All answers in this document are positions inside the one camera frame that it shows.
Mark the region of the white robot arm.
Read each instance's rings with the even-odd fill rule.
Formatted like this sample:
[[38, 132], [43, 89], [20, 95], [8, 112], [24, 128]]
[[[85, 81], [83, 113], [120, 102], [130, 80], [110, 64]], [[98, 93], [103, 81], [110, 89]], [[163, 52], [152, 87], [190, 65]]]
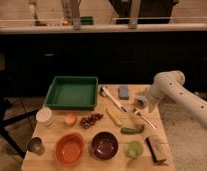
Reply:
[[145, 98], [150, 105], [155, 105], [168, 96], [184, 106], [207, 130], [207, 102], [183, 87], [185, 76], [181, 71], [160, 72], [153, 83], [145, 90]]

